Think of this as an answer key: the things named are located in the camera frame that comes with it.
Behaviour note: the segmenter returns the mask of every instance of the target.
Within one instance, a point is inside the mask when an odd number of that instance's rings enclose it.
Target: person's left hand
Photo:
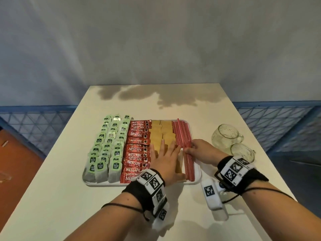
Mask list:
[[[186,174],[175,173],[176,160],[180,149],[181,146],[175,148],[175,141],[173,141],[165,154],[165,141],[162,139],[158,158],[156,158],[154,145],[150,145],[150,168],[157,170],[161,174],[166,186],[186,179]]]

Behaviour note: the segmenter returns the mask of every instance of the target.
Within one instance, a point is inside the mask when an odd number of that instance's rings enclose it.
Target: person's right arm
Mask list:
[[[192,140],[192,145],[184,151],[215,167],[228,156],[202,139]],[[253,187],[277,190],[269,182],[259,180],[248,186]],[[242,197],[272,240],[321,240],[321,219],[288,196],[269,190],[251,190]]]

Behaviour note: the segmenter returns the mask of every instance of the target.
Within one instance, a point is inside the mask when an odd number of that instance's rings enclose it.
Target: gray floor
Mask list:
[[[298,202],[321,218],[321,152],[296,152],[270,159]]]

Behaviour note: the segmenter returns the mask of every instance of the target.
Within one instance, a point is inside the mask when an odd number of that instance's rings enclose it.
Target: wire mesh panel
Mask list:
[[[290,105],[280,103],[236,102],[236,109],[251,129],[263,149],[267,151],[285,133],[287,133],[313,106]]]
[[[61,110],[52,111],[4,112],[2,110],[0,117],[47,155],[74,110],[63,110],[63,107]]]
[[[307,123],[299,132],[285,143],[277,152],[320,151],[321,150],[321,113]]]

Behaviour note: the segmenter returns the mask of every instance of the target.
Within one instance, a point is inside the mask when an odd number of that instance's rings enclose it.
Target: white tray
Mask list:
[[[187,121],[185,121],[185,120],[180,120],[180,121],[183,121],[183,122],[187,123],[189,131],[191,133],[191,138],[193,138],[192,130],[191,130],[191,127],[190,127],[189,123]],[[182,172],[185,173],[185,164],[184,164],[184,160],[185,159],[183,157],[183,150],[182,149],[181,149],[181,152],[179,153],[179,160],[180,160],[180,163],[182,164]],[[202,171],[201,171],[201,167],[199,165],[199,161],[198,160],[195,160],[195,162],[194,162],[194,171],[195,171],[195,181],[191,182],[191,181],[187,180],[183,184],[191,185],[191,184],[197,184],[197,183],[200,182],[200,180],[202,178]],[[127,186],[128,185],[128,183],[120,183],[120,182],[110,183],[108,181],[101,182],[101,183],[84,181],[84,183],[89,187],[122,187],[122,186]]]

